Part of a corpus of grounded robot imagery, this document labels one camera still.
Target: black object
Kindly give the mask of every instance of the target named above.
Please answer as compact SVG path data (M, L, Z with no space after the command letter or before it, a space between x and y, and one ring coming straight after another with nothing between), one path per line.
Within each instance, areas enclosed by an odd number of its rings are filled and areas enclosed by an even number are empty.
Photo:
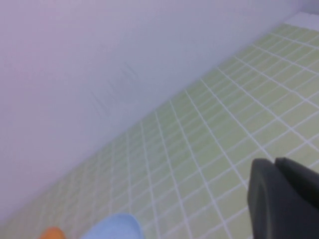
M254 159L248 208L254 239L319 239L319 175L288 158Z

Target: blue object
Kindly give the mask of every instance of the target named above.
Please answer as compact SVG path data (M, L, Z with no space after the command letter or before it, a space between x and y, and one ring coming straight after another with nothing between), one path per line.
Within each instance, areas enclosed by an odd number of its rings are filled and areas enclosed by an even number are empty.
M144 239L144 235L135 217L114 214L93 226L81 239Z

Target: orange object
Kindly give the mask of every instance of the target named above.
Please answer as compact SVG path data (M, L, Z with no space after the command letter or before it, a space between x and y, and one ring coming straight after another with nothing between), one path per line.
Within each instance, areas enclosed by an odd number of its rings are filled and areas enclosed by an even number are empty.
M60 228L48 228L43 232L39 239L66 239Z

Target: floor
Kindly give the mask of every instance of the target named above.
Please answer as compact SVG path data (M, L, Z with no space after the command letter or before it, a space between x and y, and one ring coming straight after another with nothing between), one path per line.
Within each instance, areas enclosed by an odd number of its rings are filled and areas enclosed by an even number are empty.
M319 172L318 92L319 32L282 24L61 179L1 238L57 225L78 239L129 212L146 239L250 239L252 159L287 156Z

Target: white wall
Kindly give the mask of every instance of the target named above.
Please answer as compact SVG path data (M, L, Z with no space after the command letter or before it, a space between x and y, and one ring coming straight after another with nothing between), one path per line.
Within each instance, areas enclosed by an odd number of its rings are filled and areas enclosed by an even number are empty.
M312 14L319 14L319 1L310 0L309 3L305 4L302 11Z
M0 218L301 1L0 1Z

